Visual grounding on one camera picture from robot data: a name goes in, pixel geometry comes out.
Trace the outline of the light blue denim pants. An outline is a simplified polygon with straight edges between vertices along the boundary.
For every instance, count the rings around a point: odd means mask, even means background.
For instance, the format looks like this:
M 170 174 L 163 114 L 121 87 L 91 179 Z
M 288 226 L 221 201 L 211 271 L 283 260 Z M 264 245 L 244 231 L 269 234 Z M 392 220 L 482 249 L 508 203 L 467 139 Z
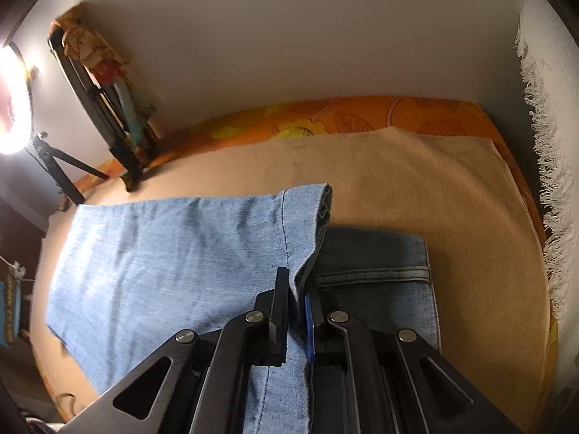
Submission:
M 223 327 L 287 268 L 296 305 L 314 282 L 369 327 L 409 328 L 432 346 L 440 325 L 424 239 L 330 224 L 332 190 L 175 198 L 77 209 L 45 321 L 98 392 L 182 329 Z

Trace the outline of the beige blanket on bed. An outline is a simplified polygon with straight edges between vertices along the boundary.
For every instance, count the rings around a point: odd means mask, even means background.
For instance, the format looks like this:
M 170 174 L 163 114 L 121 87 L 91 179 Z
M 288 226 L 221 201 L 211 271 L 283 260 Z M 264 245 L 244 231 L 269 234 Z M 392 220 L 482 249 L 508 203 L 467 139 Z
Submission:
M 492 141 L 394 127 L 194 155 L 52 217 L 30 322 L 49 392 L 86 407 L 175 333 L 251 310 L 281 267 L 288 360 L 252 370 L 246 432 L 312 425 L 308 283 L 369 327 L 414 330 L 531 426 L 550 297 L 528 208 Z

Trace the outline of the folded silver tripod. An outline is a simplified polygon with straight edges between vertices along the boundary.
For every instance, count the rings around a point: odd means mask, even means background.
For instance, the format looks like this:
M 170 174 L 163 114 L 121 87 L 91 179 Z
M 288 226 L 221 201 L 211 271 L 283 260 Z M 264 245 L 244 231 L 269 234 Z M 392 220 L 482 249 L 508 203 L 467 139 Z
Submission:
M 65 32 L 59 26 L 52 30 L 48 45 L 71 89 L 83 105 L 85 113 L 108 146 L 109 152 L 133 176 L 141 177 L 144 165 L 128 143 L 128 135 L 117 119 L 112 103 L 106 93 L 90 78 L 87 69 L 78 61 L 65 55 L 63 46 Z

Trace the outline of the orange floral bed sheet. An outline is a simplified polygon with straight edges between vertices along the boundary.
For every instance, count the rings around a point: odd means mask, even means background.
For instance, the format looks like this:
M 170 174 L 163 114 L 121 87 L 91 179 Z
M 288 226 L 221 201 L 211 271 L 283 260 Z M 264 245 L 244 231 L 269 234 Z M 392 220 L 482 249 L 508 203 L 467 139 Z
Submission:
M 256 195 L 315 182 L 333 187 L 334 224 L 426 240 L 444 356 L 528 429 L 554 362 L 545 234 L 520 168 L 480 106 L 369 96 L 227 115 L 168 137 L 135 193 L 109 181 L 89 200 Z

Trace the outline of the small black tripod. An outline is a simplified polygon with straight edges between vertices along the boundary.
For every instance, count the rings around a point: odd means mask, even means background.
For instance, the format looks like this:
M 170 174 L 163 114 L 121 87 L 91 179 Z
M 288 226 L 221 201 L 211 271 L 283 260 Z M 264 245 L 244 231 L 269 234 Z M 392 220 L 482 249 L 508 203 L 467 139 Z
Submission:
M 61 160 L 69 166 L 75 167 L 78 170 L 82 170 L 85 173 L 100 179 L 107 180 L 110 178 L 110 176 L 108 174 L 104 174 L 103 171 L 97 170 L 95 167 L 90 167 L 90 165 L 87 163 L 78 160 L 77 158 L 65 153 L 62 150 L 52 147 L 45 140 L 46 137 L 47 134 L 45 132 L 39 132 L 33 134 L 31 139 L 32 146 L 34 150 L 36 150 L 36 154 L 38 155 L 39 160 L 42 161 L 44 167 L 48 171 L 48 174 L 52 176 L 65 196 L 73 204 L 76 206 L 84 204 L 84 194 L 77 189 L 77 186 L 65 174 L 64 170 L 60 167 L 58 160 Z

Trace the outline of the green white patterned blanket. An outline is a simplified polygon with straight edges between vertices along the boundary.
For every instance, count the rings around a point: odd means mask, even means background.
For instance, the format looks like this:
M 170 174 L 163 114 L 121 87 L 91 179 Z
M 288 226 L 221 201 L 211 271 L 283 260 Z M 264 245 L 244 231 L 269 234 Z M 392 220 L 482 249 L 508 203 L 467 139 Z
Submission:
M 516 52 L 538 155 L 553 315 L 564 317 L 578 272 L 578 46 L 548 0 L 519 0 Z

